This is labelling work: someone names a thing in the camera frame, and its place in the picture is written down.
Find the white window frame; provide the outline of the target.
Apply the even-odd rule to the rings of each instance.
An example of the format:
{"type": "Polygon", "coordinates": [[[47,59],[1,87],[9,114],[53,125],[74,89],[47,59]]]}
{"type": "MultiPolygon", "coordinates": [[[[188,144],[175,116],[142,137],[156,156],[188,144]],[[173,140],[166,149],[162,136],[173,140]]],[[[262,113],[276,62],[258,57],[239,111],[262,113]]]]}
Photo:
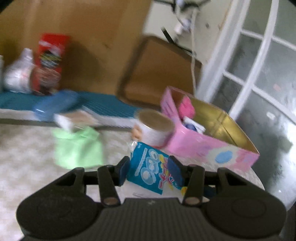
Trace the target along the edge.
{"type": "Polygon", "coordinates": [[[295,129],[295,1],[232,1],[197,97],[244,126],[295,129]]]}

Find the wrapped cracker packet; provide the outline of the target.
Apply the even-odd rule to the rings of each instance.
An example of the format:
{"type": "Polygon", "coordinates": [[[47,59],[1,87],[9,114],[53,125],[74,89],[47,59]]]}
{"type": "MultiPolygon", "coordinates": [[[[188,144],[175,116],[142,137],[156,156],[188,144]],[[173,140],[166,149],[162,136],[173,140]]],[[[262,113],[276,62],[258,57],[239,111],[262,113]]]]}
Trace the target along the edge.
{"type": "Polygon", "coordinates": [[[97,119],[83,110],[56,113],[54,114],[54,121],[59,127],[69,132],[75,132],[88,126],[94,127],[99,124],[97,119]]]}

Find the white lamp on wall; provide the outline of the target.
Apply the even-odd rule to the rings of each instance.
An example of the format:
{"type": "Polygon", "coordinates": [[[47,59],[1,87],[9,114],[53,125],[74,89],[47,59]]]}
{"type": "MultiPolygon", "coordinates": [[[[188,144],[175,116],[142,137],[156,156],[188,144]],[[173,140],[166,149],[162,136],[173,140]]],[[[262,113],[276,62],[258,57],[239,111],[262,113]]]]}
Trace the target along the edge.
{"type": "Polygon", "coordinates": [[[177,45],[178,36],[181,36],[183,32],[194,35],[194,27],[197,14],[200,12],[201,7],[210,3],[210,0],[203,1],[155,1],[156,3],[165,4],[171,7],[171,11],[176,16],[178,23],[175,27],[175,34],[177,37],[173,37],[168,33],[165,27],[161,28],[165,39],[174,45],[177,45]]]}

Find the blue white wipes pack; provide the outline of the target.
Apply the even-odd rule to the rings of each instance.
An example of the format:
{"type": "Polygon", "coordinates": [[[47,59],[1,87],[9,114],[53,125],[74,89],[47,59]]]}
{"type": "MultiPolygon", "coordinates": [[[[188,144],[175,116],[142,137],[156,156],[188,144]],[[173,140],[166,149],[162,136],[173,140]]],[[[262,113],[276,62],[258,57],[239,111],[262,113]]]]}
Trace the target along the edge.
{"type": "Polygon", "coordinates": [[[134,141],[127,180],[158,195],[182,198],[180,187],[168,170],[168,155],[145,143],[134,141]]]}

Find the brown folding chair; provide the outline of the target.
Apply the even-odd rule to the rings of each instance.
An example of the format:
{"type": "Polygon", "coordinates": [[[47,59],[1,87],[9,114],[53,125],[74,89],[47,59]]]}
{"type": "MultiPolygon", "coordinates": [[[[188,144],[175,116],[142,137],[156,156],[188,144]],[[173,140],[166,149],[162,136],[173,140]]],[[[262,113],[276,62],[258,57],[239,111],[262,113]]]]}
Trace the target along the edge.
{"type": "Polygon", "coordinates": [[[191,56],[156,36],[143,36],[119,82],[116,97],[139,108],[160,110],[166,87],[194,94],[191,56]]]}

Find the wooden board panel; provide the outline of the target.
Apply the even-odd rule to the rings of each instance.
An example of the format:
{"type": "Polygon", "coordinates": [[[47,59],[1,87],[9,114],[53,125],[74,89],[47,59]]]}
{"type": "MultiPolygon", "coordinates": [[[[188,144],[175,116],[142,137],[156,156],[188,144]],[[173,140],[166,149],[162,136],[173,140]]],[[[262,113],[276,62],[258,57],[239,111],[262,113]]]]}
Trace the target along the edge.
{"type": "Polygon", "coordinates": [[[1,12],[1,55],[9,65],[24,48],[37,52],[41,34],[69,35],[60,86],[115,94],[150,6],[150,1],[13,1],[1,12]]]}

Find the red cereal box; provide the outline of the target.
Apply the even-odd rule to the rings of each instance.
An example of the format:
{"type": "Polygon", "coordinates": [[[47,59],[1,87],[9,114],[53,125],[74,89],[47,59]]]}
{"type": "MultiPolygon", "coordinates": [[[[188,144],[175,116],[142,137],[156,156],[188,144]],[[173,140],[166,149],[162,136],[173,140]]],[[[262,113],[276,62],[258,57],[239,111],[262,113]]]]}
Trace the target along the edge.
{"type": "Polygon", "coordinates": [[[41,36],[32,81],[34,94],[51,95],[58,90],[62,62],[69,42],[68,35],[44,33],[41,36]]]}

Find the pink gold storage box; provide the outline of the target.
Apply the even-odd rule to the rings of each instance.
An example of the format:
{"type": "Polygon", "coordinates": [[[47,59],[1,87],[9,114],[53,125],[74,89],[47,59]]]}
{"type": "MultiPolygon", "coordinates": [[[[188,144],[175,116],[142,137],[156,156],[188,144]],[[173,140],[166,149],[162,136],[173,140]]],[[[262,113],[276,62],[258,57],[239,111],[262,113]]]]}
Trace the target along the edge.
{"type": "Polygon", "coordinates": [[[166,150],[173,155],[198,159],[219,167],[248,171],[260,154],[249,137],[224,110],[174,87],[167,87],[161,99],[161,110],[175,124],[166,150]],[[189,98],[195,110],[192,120],[205,128],[203,133],[183,125],[178,106],[189,98]]]}

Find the green cloth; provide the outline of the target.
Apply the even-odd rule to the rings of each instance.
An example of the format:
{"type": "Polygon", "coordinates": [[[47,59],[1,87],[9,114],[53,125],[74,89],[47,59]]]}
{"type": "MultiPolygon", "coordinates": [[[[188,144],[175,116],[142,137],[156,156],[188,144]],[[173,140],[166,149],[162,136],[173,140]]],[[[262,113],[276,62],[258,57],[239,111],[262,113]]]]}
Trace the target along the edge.
{"type": "Polygon", "coordinates": [[[90,169],[104,164],[102,135],[91,127],[74,133],[58,128],[53,130],[55,139],[55,164],[71,170],[77,167],[90,169]]]}

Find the clear plastic bag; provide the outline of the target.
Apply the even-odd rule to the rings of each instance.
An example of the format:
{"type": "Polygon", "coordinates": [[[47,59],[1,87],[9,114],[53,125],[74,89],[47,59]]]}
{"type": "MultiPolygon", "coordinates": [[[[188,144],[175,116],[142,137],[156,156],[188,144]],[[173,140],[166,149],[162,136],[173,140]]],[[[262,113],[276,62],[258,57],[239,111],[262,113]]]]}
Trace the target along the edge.
{"type": "Polygon", "coordinates": [[[5,69],[4,89],[16,93],[32,93],[34,68],[33,51],[29,48],[23,49],[19,58],[5,69]]]}

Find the pink plush item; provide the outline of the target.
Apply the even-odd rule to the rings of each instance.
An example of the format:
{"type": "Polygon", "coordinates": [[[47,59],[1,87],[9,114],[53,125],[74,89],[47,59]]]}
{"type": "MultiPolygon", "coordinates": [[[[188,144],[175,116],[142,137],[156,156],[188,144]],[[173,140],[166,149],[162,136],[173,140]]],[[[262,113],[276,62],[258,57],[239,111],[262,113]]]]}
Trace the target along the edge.
{"type": "Polygon", "coordinates": [[[193,118],[195,116],[195,109],[191,103],[191,99],[188,96],[184,96],[177,107],[180,119],[185,117],[193,118]]]}

